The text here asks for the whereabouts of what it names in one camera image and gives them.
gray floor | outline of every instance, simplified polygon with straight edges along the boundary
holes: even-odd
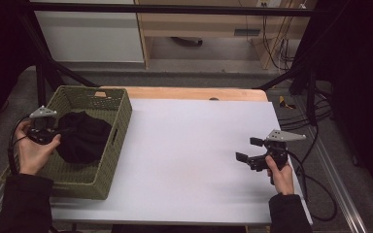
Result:
[[[85,69],[82,64],[74,68],[93,82],[104,85],[251,88],[278,76],[276,69],[267,71],[260,69],[258,58],[252,51],[253,48],[246,40],[204,39],[203,46],[196,48],[180,46],[170,38],[160,38],[155,40],[149,70],[121,69],[121,66],[111,68],[108,64],[104,65],[109,68],[102,69],[101,72],[99,69]],[[65,79],[65,82],[76,84],[70,79]],[[292,101],[287,90],[289,84],[290,81],[282,82],[276,88],[267,91],[269,101],[274,104],[277,118],[295,117],[302,114],[301,106],[297,106],[295,110],[279,106],[281,95],[285,96],[289,102]],[[12,126],[20,116],[31,113],[37,107],[35,86],[35,73],[25,71],[12,91],[7,107],[0,114],[0,173],[7,166],[6,145]],[[51,94],[51,90],[48,89],[48,98]],[[367,232],[373,232],[371,176],[364,168],[353,165],[351,152],[337,124],[332,119],[327,118],[320,122],[319,127],[319,137],[356,204]],[[294,132],[308,135],[308,128],[301,128]],[[312,139],[309,138],[303,142],[290,143],[288,149],[302,158],[311,142]],[[312,151],[311,157],[305,163],[306,172],[331,189],[317,154],[317,150]],[[330,216],[333,209],[328,196],[314,183],[307,182],[307,186],[310,196],[308,203],[310,212],[317,216]],[[68,227],[63,223],[56,223],[55,226]],[[79,229],[111,229],[110,225],[79,224],[78,227]],[[313,229],[315,232],[351,232],[339,208],[337,216],[330,222],[314,220]],[[265,232],[265,230],[252,227],[251,232]]]

